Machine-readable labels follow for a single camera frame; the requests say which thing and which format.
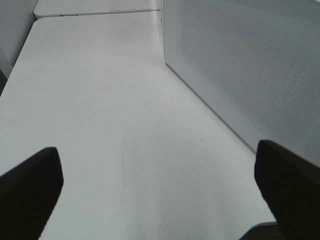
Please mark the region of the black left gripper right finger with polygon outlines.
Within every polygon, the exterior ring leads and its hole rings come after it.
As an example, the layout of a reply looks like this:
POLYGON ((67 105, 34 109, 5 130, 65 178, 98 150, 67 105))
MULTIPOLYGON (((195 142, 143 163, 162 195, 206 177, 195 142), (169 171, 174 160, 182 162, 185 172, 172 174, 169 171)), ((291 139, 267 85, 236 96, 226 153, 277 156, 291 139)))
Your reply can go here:
POLYGON ((287 240, 320 238, 320 169, 271 140, 257 146, 254 179, 287 240))

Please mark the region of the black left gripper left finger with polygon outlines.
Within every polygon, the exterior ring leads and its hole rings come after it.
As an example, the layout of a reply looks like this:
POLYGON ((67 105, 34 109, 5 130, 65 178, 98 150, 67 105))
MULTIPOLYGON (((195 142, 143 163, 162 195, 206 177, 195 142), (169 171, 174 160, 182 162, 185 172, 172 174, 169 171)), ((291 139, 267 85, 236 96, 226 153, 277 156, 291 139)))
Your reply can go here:
POLYGON ((64 185, 56 147, 46 147, 0 177, 0 238, 38 240, 64 185))

